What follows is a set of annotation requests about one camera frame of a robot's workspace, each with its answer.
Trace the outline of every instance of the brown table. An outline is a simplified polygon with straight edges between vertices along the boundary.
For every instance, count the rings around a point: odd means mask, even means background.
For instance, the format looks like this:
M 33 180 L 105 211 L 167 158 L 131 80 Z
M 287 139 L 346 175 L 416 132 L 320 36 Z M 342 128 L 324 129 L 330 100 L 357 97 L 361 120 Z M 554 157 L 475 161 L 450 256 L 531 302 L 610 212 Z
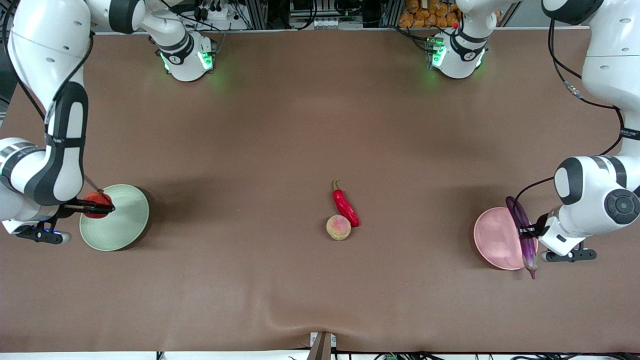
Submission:
M 589 32 L 557 37 L 580 69 Z M 0 349 L 264 350 L 326 330 L 343 350 L 640 351 L 637 224 L 535 281 L 473 246 L 484 210 L 616 138 L 546 38 L 496 32 L 456 81 L 395 32 L 231 34 L 215 74 L 179 83 L 147 37 L 97 37 L 86 174 L 146 190 L 150 229 L 108 253 L 77 216 L 67 245 L 0 233 Z M 0 136 L 41 132 L 18 91 Z M 323 229 L 336 177 L 362 220 L 342 242 Z M 559 204 L 551 184 L 522 200 Z

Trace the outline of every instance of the pink plate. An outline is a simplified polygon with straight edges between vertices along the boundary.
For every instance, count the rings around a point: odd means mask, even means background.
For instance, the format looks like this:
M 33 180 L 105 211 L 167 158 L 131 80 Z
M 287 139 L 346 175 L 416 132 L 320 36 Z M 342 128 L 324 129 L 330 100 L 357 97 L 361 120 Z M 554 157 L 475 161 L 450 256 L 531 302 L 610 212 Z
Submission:
M 480 215 L 474 227 L 474 239 L 480 254 L 493 266 L 505 270 L 524 267 L 518 231 L 509 209 L 493 208 Z M 534 241 L 538 251 L 538 240 Z

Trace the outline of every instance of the cable connector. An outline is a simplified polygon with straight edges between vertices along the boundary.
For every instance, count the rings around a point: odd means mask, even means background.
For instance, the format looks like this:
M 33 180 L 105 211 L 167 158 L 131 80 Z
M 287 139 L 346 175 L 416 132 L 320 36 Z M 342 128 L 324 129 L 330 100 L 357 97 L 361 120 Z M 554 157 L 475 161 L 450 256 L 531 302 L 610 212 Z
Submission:
M 582 100 L 582 94 L 580 94 L 580 92 L 578 91 L 578 89 L 575 88 L 575 86 L 571 85 L 569 83 L 569 81 L 565 80 L 563 81 L 564 87 L 566 87 L 567 90 L 569 90 L 569 92 L 577 97 L 578 99 Z

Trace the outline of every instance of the light green bowl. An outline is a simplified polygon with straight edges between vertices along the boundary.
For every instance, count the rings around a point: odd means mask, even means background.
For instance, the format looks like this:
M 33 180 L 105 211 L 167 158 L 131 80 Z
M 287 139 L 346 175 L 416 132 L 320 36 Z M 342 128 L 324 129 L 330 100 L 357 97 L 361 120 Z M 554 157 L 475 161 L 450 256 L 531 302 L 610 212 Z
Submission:
M 113 185 L 104 189 L 115 211 L 104 218 L 80 216 L 80 235 L 90 247 L 100 251 L 122 249 L 137 239 L 149 221 L 149 201 L 140 189 L 131 185 Z

